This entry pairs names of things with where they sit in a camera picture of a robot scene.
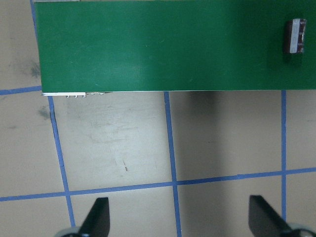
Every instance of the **green panel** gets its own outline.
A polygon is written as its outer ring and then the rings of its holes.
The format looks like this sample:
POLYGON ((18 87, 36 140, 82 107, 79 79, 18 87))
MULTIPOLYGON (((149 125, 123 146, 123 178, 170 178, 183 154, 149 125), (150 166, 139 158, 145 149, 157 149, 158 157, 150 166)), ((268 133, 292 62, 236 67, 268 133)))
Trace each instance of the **green panel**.
POLYGON ((316 0, 38 2, 43 92, 316 88, 316 0), (306 18, 305 53, 283 54, 306 18))

